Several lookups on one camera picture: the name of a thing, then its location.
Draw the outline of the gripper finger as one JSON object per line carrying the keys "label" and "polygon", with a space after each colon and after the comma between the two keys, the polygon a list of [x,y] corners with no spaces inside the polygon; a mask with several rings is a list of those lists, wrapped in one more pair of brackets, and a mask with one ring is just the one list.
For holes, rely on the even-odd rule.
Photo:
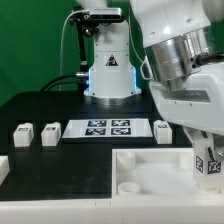
{"label": "gripper finger", "polygon": [[207,153],[206,159],[224,161],[224,136],[189,127],[183,130],[197,155]]}

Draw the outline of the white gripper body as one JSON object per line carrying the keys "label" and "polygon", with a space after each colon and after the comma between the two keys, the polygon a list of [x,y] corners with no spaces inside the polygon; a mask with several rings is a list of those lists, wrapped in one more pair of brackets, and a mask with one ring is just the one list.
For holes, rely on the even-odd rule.
{"label": "white gripper body", "polygon": [[201,67],[186,88],[168,91],[150,81],[149,88],[161,117],[170,123],[224,136],[224,62]]}

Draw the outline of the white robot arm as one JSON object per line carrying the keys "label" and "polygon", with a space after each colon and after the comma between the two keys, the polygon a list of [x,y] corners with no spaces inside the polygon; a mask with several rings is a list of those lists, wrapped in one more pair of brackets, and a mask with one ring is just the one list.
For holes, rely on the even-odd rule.
{"label": "white robot arm", "polygon": [[[129,25],[109,0],[77,0],[94,63],[85,97],[104,104],[140,90],[126,55]],[[163,120],[184,128],[194,150],[224,160],[224,53],[211,22],[224,18],[223,0],[128,0],[143,37],[141,73]]]}

